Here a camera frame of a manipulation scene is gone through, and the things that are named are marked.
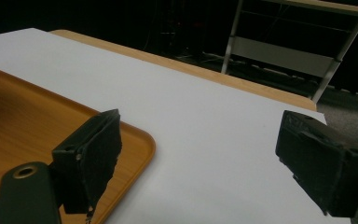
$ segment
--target metal frame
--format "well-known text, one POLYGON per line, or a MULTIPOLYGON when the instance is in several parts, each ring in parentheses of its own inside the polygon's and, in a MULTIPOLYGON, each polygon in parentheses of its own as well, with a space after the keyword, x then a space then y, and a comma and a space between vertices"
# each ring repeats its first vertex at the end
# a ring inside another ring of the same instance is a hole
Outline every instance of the metal frame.
POLYGON ((231 54, 235 54, 263 63, 270 63, 312 76, 321 77, 322 81, 319 84, 318 90, 311 96, 312 101, 315 104, 318 103, 328 83, 341 64, 346 52, 351 47, 353 40, 358 35, 358 22, 351 30, 351 34, 342 46, 338 55, 333 59, 322 55, 283 48, 236 36, 241 16, 242 3, 243 0, 239 0, 231 34, 227 43, 221 73, 227 73, 231 54))

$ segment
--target black wall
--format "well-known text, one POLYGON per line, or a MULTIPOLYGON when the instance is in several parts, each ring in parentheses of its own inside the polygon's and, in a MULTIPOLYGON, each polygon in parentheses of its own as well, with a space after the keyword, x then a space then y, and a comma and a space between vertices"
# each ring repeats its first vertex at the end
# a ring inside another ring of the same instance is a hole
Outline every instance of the black wall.
MULTIPOLYGON (((224 55, 237 0, 0 0, 0 34, 68 29, 156 54, 224 55)), ((244 1, 238 35, 335 56, 356 18, 260 0, 244 1)), ((332 85, 358 92, 358 37, 332 85)))

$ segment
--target wooden surface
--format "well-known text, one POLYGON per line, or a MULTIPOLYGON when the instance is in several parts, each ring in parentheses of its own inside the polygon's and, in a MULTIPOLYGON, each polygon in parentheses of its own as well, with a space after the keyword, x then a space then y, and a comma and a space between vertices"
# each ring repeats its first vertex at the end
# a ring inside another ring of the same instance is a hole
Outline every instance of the wooden surface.
MULTIPOLYGON (((0 178, 29 161, 50 164, 51 150, 97 111, 0 72, 0 178)), ((146 132, 121 122, 123 148, 113 179, 98 203, 92 223, 101 223, 154 155, 146 132)), ((84 223, 86 215, 62 222, 84 223)))
POLYGON ((278 4, 285 4, 294 7, 306 7, 322 11, 330 11, 339 14, 346 14, 358 17, 358 6, 350 6, 339 3, 325 2, 319 0, 264 0, 278 4))
POLYGON ((97 38, 93 38, 86 35, 77 34, 67 30, 56 30, 51 33, 59 35, 65 38, 69 38, 84 44, 88 44, 100 49, 107 49, 122 55, 130 56, 149 63, 158 64, 164 67, 168 67, 192 76, 205 78, 213 82, 217 82, 238 90, 248 91, 253 94, 261 95, 269 99, 287 103, 289 105, 295 105, 298 107, 306 108, 316 111, 316 104, 311 99, 292 94, 287 91, 277 90, 271 87, 267 87, 261 84, 257 84, 248 80, 230 77, 217 73, 212 70, 204 69, 187 63, 177 62, 168 58, 160 57, 155 54, 150 54, 137 49, 130 49, 117 44, 113 44, 107 41, 103 41, 97 38))

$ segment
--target screw hole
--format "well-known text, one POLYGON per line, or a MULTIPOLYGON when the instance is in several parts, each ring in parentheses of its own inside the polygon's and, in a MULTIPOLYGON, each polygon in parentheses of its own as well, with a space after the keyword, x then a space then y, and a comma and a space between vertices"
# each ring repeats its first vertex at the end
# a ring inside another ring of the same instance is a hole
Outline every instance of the screw hole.
POLYGON ((36 166, 33 166, 33 165, 24 166, 24 167, 21 167, 20 169, 18 169, 13 174, 13 177, 16 179, 23 179, 23 178, 26 178, 26 177, 36 173, 36 170, 37 170, 36 166))

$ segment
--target orange tray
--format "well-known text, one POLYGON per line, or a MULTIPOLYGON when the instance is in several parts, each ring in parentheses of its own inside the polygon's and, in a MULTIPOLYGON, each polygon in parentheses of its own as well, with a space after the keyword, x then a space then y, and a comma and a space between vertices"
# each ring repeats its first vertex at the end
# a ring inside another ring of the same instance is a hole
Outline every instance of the orange tray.
MULTIPOLYGON (((50 164, 51 150, 97 113, 0 71, 0 178, 29 161, 50 164)), ((120 131, 122 152, 92 223, 102 223, 108 217, 155 152, 150 134, 122 121, 120 131)), ((84 223, 86 218, 86 215, 66 215, 62 208, 61 216, 64 224, 84 223)))

